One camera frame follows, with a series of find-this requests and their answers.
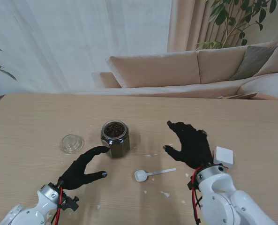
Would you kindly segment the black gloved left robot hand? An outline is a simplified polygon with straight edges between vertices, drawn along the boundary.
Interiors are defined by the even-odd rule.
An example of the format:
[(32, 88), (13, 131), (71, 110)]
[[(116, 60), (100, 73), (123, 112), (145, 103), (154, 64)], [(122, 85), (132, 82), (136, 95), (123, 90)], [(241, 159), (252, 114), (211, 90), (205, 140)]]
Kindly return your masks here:
[(110, 148), (106, 146), (94, 147), (85, 153), (81, 154), (71, 166), (59, 177), (57, 186), (66, 190), (75, 190), (82, 185), (87, 185), (96, 180), (105, 178), (106, 171), (99, 171), (95, 173), (85, 174), (87, 164), (97, 155), (107, 153)]

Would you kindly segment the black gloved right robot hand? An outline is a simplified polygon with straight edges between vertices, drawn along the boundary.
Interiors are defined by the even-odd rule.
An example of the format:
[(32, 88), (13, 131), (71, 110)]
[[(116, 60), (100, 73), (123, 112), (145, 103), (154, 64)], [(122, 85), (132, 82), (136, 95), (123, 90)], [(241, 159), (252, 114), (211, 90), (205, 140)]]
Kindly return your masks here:
[(197, 130), (192, 125), (183, 122), (168, 121), (167, 125), (178, 136), (181, 143), (180, 151), (169, 145), (163, 146), (169, 156), (192, 169), (213, 164), (207, 133), (204, 130)]

